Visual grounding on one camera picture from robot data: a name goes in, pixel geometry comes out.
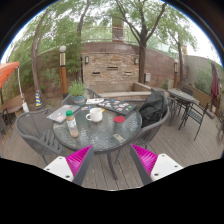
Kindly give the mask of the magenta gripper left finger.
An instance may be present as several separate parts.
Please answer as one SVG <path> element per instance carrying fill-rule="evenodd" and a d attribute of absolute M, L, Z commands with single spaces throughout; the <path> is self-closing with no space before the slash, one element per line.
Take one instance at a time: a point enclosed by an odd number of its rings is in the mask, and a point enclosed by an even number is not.
<path fill-rule="evenodd" d="M 44 170 L 81 186 L 93 155 L 93 147 L 89 145 L 67 157 L 58 156 Z"/>

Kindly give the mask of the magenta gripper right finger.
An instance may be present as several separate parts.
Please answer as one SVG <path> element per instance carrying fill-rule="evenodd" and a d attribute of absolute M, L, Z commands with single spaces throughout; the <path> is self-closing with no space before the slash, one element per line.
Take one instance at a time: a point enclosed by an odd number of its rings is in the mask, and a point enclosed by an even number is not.
<path fill-rule="evenodd" d="M 140 146 L 131 145 L 130 154 L 135 162 L 143 185 L 147 185 L 182 169 L 168 155 L 154 154 Z"/>

